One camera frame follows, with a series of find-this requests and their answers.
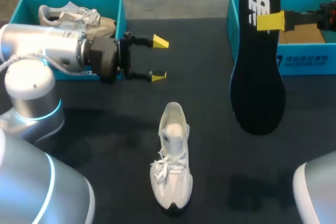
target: white sneaker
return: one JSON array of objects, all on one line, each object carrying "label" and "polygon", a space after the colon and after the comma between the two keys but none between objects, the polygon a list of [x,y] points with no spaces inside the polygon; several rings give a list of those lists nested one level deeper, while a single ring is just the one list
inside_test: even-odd
[{"label": "white sneaker", "polygon": [[190,199],[193,177],[189,171],[188,137],[189,125],[181,106],[168,103],[159,127],[161,160],[151,164],[150,172],[155,197],[165,209],[182,209]]},{"label": "white sneaker", "polygon": [[84,32],[89,39],[110,37],[115,32],[116,22],[111,18],[100,17],[96,9],[89,10],[69,2],[62,8],[41,5],[38,9],[41,26],[53,26]]}]

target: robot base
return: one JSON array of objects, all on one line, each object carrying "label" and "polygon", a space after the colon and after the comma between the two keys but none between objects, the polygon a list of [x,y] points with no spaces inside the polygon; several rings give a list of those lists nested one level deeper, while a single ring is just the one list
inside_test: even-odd
[{"label": "robot base", "polygon": [[59,106],[51,114],[39,119],[26,119],[19,116],[14,108],[0,115],[0,127],[29,143],[35,143],[58,132],[64,124],[64,113]]}]

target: cable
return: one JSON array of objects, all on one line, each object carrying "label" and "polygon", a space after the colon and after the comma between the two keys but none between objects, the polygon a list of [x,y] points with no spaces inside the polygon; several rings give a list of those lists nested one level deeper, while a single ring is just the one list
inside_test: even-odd
[{"label": "cable", "polygon": [[[47,62],[49,62],[51,65],[53,65],[56,69],[58,69],[62,73],[68,74],[70,76],[95,76],[96,75],[96,74],[92,73],[92,71],[83,71],[81,73],[70,72],[70,71],[62,68],[59,64],[57,64],[54,60],[52,60],[48,56],[40,54],[40,53],[33,53],[33,54],[28,54],[28,55],[32,55],[32,56],[35,56],[35,57],[38,57],[38,58],[45,59]],[[29,57],[22,57],[22,56],[12,56],[12,57],[10,57],[9,60],[7,60],[6,62],[4,62],[3,64],[0,65],[0,72],[2,72],[5,68],[12,65],[13,63],[15,63],[19,60],[22,60],[22,59],[27,59],[27,58],[29,58]]]}]

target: beige sneaker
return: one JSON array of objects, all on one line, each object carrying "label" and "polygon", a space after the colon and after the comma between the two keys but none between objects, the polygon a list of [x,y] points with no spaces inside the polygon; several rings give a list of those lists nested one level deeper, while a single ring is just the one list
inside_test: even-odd
[{"label": "beige sneaker", "polygon": [[38,18],[42,26],[82,31],[90,39],[111,37],[116,32],[116,22],[113,19],[100,17],[96,9],[78,7],[72,2],[62,8],[41,5]]}]

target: shoe lace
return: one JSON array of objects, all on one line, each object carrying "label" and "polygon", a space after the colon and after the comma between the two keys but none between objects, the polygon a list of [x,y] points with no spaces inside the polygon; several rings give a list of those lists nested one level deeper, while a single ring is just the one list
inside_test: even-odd
[{"label": "shoe lace", "polygon": [[163,154],[163,148],[158,152],[161,160],[154,161],[151,165],[159,164],[159,168],[154,172],[155,179],[158,183],[164,182],[167,174],[181,174],[187,165],[186,159],[181,159],[185,154],[185,149],[176,158],[172,159],[170,155]]},{"label": "shoe lace", "polygon": [[76,18],[75,20],[83,20],[88,17],[88,20],[85,21],[84,26],[88,28],[89,26],[97,27],[99,26],[100,14],[97,12],[96,9],[89,10],[85,7],[80,7],[83,9],[84,14],[80,18]]}]

